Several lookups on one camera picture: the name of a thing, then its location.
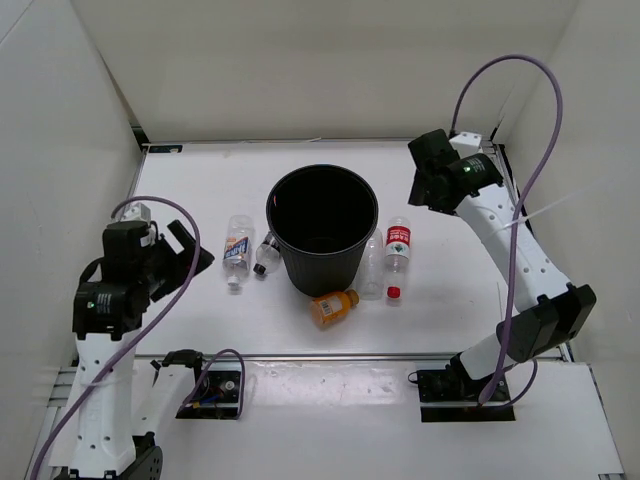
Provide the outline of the clear bottle blue label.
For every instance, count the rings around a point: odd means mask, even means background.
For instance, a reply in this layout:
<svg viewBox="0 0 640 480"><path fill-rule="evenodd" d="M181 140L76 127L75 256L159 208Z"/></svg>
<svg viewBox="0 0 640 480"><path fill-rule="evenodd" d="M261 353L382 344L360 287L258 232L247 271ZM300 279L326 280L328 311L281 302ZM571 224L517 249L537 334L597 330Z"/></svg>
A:
<svg viewBox="0 0 640 480"><path fill-rule="evenodd" d="M252 265L252 243L255 229L251 217L234 215L230 218L223 252L223 271L232 291L241 288Z"/></svg>

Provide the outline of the clear bottle black cap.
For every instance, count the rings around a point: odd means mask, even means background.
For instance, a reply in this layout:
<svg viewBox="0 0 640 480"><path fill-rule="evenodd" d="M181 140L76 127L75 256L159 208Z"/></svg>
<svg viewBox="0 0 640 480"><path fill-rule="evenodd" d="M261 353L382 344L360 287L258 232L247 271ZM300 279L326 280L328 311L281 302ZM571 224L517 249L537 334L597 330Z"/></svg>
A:
<svg viewBox="0 0 640 480"><path fill-rule="evenodd" d="M256 250L253 271L259 277L266 277L277 270L280 261L280 245L273 233L269 231Z"/></svg>

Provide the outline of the clear bottle red label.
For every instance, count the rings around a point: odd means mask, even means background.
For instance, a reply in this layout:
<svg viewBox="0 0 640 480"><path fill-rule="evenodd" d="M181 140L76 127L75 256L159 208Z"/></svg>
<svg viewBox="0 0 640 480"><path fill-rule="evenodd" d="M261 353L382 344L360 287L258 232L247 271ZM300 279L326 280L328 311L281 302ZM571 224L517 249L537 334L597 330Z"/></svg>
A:
<svg viewBox="0 0 640 480"><path fill-rule="evenodd" d="M400 300L406 284L411 256L411 224L402 216L390 220L385 241L386 296Z"/></svg>

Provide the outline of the clear unlabelled plastic bottle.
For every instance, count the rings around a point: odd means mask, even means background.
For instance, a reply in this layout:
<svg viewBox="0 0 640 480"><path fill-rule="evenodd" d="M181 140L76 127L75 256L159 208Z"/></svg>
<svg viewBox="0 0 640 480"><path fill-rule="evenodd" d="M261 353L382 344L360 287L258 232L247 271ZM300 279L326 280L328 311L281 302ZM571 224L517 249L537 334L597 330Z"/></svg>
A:
<svg viewBox="0 0 640 480"><path fill-rule="evenodd" d="M384 240L376 229L366 243L357 273L356 291L364 300L382 297L384 286Z"/></svg>

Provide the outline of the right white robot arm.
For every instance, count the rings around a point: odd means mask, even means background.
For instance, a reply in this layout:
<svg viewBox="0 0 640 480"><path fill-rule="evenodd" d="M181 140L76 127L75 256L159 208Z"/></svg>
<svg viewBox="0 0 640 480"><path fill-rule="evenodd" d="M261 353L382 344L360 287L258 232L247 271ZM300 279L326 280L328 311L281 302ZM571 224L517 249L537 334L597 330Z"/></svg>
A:
<svg viewBox="0 0 640 480"><path fill-rule="evenodd" d="M527 228L511 232L514 204L477 135L449 138L438 129L412 140L408 148L416 166L410 204L464 220L513 294L506 310L511 328L498 325L495 333L452 360L450 390L470 400L484 389L499 361L510 367L575 338L596 295L589 285L574 285Z"/></svg>

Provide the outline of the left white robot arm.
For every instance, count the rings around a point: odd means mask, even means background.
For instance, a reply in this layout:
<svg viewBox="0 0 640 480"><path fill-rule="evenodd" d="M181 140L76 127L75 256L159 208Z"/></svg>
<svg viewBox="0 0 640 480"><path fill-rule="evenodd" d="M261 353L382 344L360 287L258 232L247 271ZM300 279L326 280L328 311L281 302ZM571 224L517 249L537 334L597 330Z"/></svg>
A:
<svg viewBox="0 0 640 480"><path fill-rule="evenodd" d="M177 302L193 277L214 261L201 247L197 228L174 220L168 229L180 251L152 220L117 221L103 231L103 254L81 273L73 301L79 392L41 447L36 467L75 420L74 450L59 478L160 477L163 452L151 424L155 417L132 411L135 349L152 329L142 320L151 303L165 296Z"/></svg>

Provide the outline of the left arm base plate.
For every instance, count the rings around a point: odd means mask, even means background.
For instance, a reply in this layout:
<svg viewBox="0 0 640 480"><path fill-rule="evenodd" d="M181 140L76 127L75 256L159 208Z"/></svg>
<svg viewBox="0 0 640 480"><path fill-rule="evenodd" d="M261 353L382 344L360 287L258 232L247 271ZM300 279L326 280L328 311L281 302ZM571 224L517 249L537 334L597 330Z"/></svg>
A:
<svg viewBox="0 0 640 480"><path fill-rule="evenodd" d="M177 419L236 420L240 406L240 370L210 370L195 399L176 414Z"/></svg>

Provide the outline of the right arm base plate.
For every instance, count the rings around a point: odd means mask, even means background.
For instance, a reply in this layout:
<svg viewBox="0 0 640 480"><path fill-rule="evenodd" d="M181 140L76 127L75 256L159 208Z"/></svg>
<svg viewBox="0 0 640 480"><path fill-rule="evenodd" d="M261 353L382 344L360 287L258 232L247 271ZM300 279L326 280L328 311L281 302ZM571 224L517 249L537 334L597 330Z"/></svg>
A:
<svg viewBox="0 0 640 480"><path fill-rule="evenodd" d="M417 370L407 375L418 389L422 423L486 423L516 420L506 379L502 378L490 400L478 405L479 394L466 391L446 370Z"/></svg>

